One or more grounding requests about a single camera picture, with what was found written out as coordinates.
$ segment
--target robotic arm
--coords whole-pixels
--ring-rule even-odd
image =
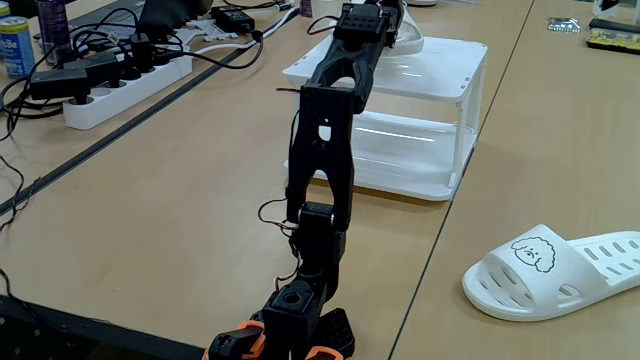
[[[290,245],[302,266],[252,321],[216,337],[205,354],[210,360],[340,360],[353,354],[344,310],[320,314],[338,288],[351,218],[353,115],[364,111],[378,59],[395,45],[403,15],[401,0],[344,5],[326,57],[300,90],[298,130],[289,149],[287,220],[298,224]],[[352,78],[354,87],[332,86],[343,77]],[[331,129],[330,138],[320,137],[320,126]],[[333,205],[306,200],[317,170],[327,175]]]

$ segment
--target power strip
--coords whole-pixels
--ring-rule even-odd
[[[98,87],[91,90],[86,105],[65,101],[62,105],[68,127],[88,130],[141,102],[174,82],[191,74],[193,59],[188,56],[156,66],[137,80],[121,80],[119,88]]]

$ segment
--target slide sandal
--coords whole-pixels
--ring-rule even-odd
[[[640,285],[640,232],[565,241],[538,225],[473,265],[462,285],[478,309],[496,318],[566,315]]]

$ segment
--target wooden table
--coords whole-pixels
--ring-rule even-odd
[[[112,1],[113,0],[75,1],[67,5],[68,16],[69,18],[78,17],[107,5]],[[259,29],[266,29],[279,21],[283,15],[284,12],[271,17],[258,18],[256,26]],[[31,34],[36,34],[40,31],[37,18],[30,19],[29,26],[31,28]],[[230,41],[245,42],[248,40],[243,37]],[[196,49],[208,45],[211,45],[211,43],[203,43],[198,40],[195,40],[192,44]],[[220,49],[207,53],[207,56],[214,59],[222,59],[233,53],[233,51],[233,49]],[[35,49],[35,54],[36,58],[42,56],[38,49]],[[10,164],[22,171],[26,178],[25,186],[27,186],[31,184],[34,179],[51,173],[101,139],[105,139],[119,128],[126,126],[127,123],[136,116],[149,110],[152,106],[158,104],[161,100],[170,96],[190,81],[193,81],[205,71],[208,71],[207,76],[209,76],[210,69],[212,68],[214,67],[205,61],[195,60],[193,63],[193,73],[90,130],[82,131],[68,128],[64,123],[62,115],[42,120],[21,120],[13,133],[13,137],[0,143],[0,154],[2,154]],[[0,88],[4,87],[9,81],[10,79],[7,77],[4,68],[0,69]],[[4,167],[4,165],[0,168],[0,204],[14,195],[18,186],[18,180],[18,176],[13,171]]]
[[[419,24],[431,11],[451,16],[450,37],[496,44],[490,63],[503,67],[490,67],[491,93],[529,4],[411,12]],[[498,10],[519,22],[488,26],[503,18]],[[321,40],[306,38],[309,23],[292,20],[267,40],[256,66],[221,71],[37,194],[0,235],[0,265],[15,293],[70,317],[199,348],[261,308],[273,277],[294,263],[286,239],[258,222],[256,210],[283,194],[292,99],[274,89],[286,86],[281,71]],[[417,111],[373,99],[378,110]],[[310,198],[331,201],[321,185],[311,186]],[[448,207],[357,190],[340,288],[326,306],[347,309],[357,358],[390,353]],[[265,213],[283,214],[281,205]]]
[[[587,29],[590,11],[536,0],[394,359],[637,359],[638,290],[513,323],[474,308],[461,285],[471,265],[536,224],[566,239],[640,228],[640,58],[545,26],[568,16]]]

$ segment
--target drink can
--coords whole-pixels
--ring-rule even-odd
[[[6,1],[0,1],[0,19],[4,19],[7,16],[11,16],[11,9],[9,9],[9,3]]]
[[[311,0],[300,0],[300,15],[311,17]]]
[[[10,77],[31,73],[36,64],[27,18],[9,16],[0,19],[0,43]]]
[[[71,34],[65,0],[38,0],[38,20],[47,63],[55,65],[71,53]]]

